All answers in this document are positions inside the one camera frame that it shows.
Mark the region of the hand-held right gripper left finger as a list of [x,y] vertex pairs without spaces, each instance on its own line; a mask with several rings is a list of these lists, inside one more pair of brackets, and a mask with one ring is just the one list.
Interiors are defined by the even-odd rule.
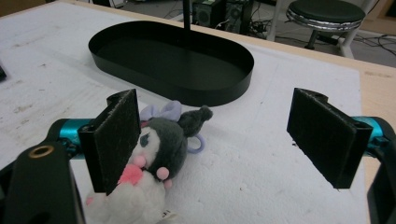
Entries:
[[140,134],[136,90],[110,95],[107,107],[78,130],[95,192],[109,195],[118,185]]

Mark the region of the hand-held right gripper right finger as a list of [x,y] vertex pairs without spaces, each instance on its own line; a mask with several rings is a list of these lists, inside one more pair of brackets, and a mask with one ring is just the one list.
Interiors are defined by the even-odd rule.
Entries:
[[351,187],[373,128],[310,90],[293,91],[287,132],[336,189]]

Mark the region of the grey and white plush toy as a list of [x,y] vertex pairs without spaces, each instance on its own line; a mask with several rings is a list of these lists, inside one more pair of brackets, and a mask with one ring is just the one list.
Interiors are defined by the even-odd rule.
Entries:
[[172,218],[165,194],[191,152],[188,139],[200,136],[213,112],[203,105],[181,111],[172,101],[161,110],[153,105],[140,112],[141,134],[117,186],[109,193],[91,192],[85,212],[94,224],[162,224]]

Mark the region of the black oval tray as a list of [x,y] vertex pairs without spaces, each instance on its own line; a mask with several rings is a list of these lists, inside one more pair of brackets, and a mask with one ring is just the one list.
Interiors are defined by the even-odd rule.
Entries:
[[248,89],[254,58],[242,45],[155,21],[119,23],[95,34],[96,66],[183,105],[225,105]]

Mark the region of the white foam mat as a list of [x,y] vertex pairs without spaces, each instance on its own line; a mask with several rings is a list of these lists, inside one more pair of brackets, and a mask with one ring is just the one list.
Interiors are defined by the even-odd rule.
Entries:
[[[93,118],[127,83],[100,71],[89,40],[121,15],[57,2],[0,18],[0,168],[40,142],[62,118]],[[326,95],[361,111],[358,71],[251,46],[247,92],[217,106],[165,206],[185,224],[366,224],[363,172],[335,189],[287,131],[293,91]]]

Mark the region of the black round stool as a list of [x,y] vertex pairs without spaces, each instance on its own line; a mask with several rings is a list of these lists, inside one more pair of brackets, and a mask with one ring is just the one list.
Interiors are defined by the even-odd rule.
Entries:
[[286,16],[312,30],[306,49],[314,49],[319,32],[349,32],[357,29],[366,13],[344,0],[295,0],[287,8]]

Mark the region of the black pole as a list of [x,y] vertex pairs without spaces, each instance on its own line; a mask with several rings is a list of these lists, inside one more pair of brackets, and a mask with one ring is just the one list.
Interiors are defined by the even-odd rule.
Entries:
[[190,0],[182,0],[182,6],[183,6],[183,26],[184,26],[184,30],[188,32],[191,29]]

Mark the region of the black computer tower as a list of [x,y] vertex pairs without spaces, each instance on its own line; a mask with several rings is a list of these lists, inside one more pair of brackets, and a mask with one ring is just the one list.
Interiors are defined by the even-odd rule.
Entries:
[[253,0],[193,0],[192,23],[235,34],[248,32]]

